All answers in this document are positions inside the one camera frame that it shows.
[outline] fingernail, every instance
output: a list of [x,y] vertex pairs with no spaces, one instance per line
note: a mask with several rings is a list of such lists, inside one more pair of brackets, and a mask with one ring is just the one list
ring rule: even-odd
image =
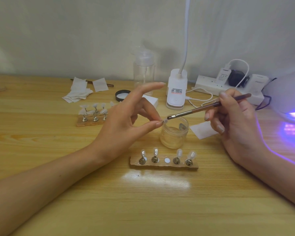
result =
[[225,93],[224,91],[221,91],[220,94],[219,94],[219,97],[220,97],[221,99],[226,99],[226,98],[228,98],[228,94]]
[[223,134],[223,132],[225,131],[225,128],[221,125],[218,125],[217,129],[219,129],[220,134]]
[[208,113],[206,113],[205,114],[205,121],[207,121],[209,117],[210,117],[210,115]]
[[156,127],[159,128],[159,127],[161,127],[162,125],[163,125],[163,121],[160,121],[160,122],[158,122],[158,123],[156,124]]

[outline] wooden desk surface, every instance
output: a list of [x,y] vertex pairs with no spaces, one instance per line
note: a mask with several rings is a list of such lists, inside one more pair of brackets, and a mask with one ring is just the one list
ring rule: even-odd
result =
[[[69,79],[0,76],[8,89],[0,92],[0,179],[89,144],[101,126],[75,127],[79,105],[116,103],[117,90],[133,88],[130,81],[107,82],[115,87],[67,103],[62,97],[70,90]],[[175,112],[165,107],[165,88],[153,96],[161,116]],[[198,92],[190,96],[207,98]],[[185,109],[191,108],[186,103]],[[284,131],[286,123],[270,109],[259,111],[258,118],[268,145],[295,161],[295,136]],[[201,123],[204,113],[187,119],[190,125]],[[144,122],[138,118],[138,124]],[[159,129],[138,140],[13,235],[295,235],[295,206],[235,165],[218,135],[199,140],[189,130],[183,150],[197,151],[197,172],[130,169],[131,152],[153,147],[176,152],[162,146],[158,136]]]

